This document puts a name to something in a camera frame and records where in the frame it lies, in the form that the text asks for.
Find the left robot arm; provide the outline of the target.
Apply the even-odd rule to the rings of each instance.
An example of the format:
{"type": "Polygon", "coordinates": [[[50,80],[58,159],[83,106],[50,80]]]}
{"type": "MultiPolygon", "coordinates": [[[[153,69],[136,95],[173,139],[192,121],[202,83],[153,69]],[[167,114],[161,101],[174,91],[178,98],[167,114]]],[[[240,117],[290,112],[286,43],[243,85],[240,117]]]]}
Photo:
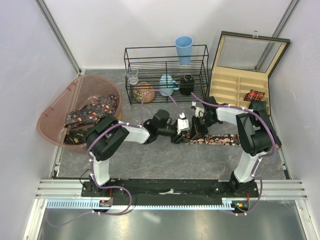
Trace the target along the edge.
{"type": "Polygon", "coordinates": [[[185,135],[190,124],[184,113],[177,120],[170,118],[169,112],[160,109],[142,125],[122,122],[108,115],[85,135],[89,161],[91,162],[91,179],[94,182],[92,191],[99,197],[106,196],[110,191],[109,165],[110,158],[123,142],[135,142],[148,145],[157,140],[158,136],[169,137],[173,144],[185,142],[185,135]]]}

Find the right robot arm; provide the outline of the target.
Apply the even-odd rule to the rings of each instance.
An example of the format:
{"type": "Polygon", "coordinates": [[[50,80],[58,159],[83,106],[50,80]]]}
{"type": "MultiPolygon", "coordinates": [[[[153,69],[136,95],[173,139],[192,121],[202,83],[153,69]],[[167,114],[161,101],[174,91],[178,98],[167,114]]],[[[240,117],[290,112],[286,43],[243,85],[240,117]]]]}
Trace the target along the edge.
{"type": "Polygon", "coordinates": [[[246,183],[254,179],[257,167],[263,158],[271,156],[276,151],[277,135],[265,109],[246,109],[230,104],[217,104],[210,96],[205,100],[194,93],[194,100],[200,101],[203,108],[192,102],[195,115],[192,117],[190,138],[192,140],[209,137],[209,127],[219,123],[229,123],[237,127],[238,139],[242,154],[238,166],[231,174],[229,191],[235,197],[242,196],[247,191],[246,183]]]}

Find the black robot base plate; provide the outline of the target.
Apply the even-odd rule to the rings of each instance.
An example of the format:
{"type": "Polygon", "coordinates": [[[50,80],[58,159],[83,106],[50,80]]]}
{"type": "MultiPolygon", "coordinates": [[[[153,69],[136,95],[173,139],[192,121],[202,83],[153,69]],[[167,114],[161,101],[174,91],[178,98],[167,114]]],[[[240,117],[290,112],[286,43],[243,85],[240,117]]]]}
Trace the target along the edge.
{"type": "Polygon", "coordinates": [[[217,179],[141,179],[112,178],[105,184],[112,189],[98,188],[92,179],[85,181],[82,197],[111,197],[113,202],[128,204],[219,204],[223,198],[256,198],[259,196],[257,183],[238,185],[229,180],[217,179]]]}

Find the black floral rose tie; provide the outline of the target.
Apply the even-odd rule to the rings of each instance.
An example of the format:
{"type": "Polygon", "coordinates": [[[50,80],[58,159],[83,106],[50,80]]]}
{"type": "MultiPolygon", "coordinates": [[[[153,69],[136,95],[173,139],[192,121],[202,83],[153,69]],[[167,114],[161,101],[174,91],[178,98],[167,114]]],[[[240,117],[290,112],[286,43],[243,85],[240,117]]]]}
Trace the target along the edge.
{"type": "Polygon", "coordinates": [[[240,146],[238,134],[206,134],[198,140],[190,140],[186,145],[220,145],[220,146],[240,146]]]}

